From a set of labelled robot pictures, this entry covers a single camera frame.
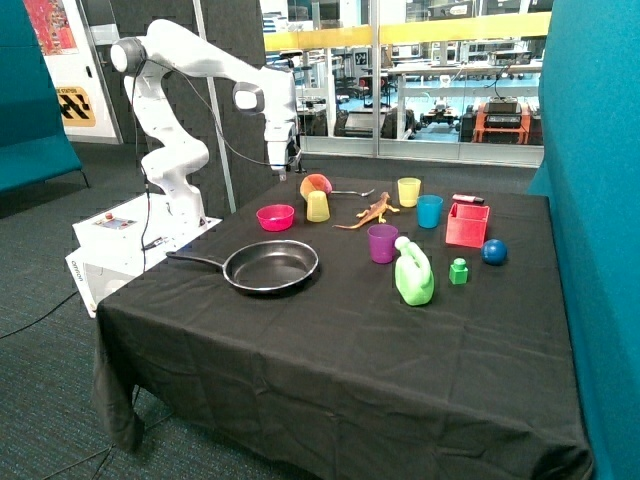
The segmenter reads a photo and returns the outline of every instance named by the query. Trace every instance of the plastic cup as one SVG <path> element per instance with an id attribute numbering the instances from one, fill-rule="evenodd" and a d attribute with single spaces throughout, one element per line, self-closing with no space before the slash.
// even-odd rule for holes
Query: plastic cup
<path id="1" fill-rule="evenodd" d="M 403 207 L 415 207 L 420 195 L 419 178 L 405 177 L 398 180 L 398 200 Z"/>
<path id="2" fill-rule="evenodd" d="M 418 225 L 422 228 L 436 228 L 440 223 L 442 213 L 442 197 L 437 195 L 422 195 L 418 197 Z"/>
<path id="3" fill-rule="evenodd" d="M 395 241 L 398 229 L 393 225 L 379 223 L 367 230 L 369 236 L 369 253 L 371 260 L 376 263 L 391 263 L 395 252 Z"/>
<path id="4" fill-rule="evenodd" d="M 307 196 L 307 220 L 310 222 L 326 222 L 330 217 L 327 194 L 322 190 L 310 192 Z"/>

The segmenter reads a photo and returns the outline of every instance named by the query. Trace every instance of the marker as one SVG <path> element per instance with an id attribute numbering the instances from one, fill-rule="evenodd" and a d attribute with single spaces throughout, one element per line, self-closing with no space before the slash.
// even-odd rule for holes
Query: marker
<path id="1" fill-rule="evenodd" d="M 484 203 L 484 198 L 474 197 L 473 195 L 459 195 L 455 194 L 453 199 L 458 202 L 469 202 L 469 203 L 477 203 L 478 205 L 482 205 Z"/>

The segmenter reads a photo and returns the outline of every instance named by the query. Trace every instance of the frying pan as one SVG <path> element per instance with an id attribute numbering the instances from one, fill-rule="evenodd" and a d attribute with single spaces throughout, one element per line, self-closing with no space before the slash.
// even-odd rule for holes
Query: frying pan
<path id="1" fill-rule="evenodd" d="M 168 252 L 167 257 L 212 265 L 237 290 L 254 295 L 282 293 L 307 280 L 318 267 L 318 254 L 306 243 L 271 240 L 233 253 L 224 263 Z"/>

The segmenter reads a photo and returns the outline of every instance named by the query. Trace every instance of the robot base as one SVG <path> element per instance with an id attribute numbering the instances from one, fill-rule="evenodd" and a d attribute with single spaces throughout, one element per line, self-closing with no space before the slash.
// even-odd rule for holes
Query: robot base
<path id="1" fill-rule="evenodd" d="M 151 194 L 150 206 L 141 195 L 73 225 L 80 248 L 66 261 L 91 318 L 101 300 L 221 221 L 207 218 L 202 226 L 177 231 L 164 195 Z"/>

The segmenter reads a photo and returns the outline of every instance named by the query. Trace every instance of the pink bowl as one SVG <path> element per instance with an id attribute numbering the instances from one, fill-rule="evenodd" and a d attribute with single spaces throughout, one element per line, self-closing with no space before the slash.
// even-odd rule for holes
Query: pink bowl
<path id="1" fill-rule="evenodd" d="M 281 232 L 293 225 L 294 211 L 291 205 L 268 205 L 258 210 L 256 216 L 267 232 Z"/>

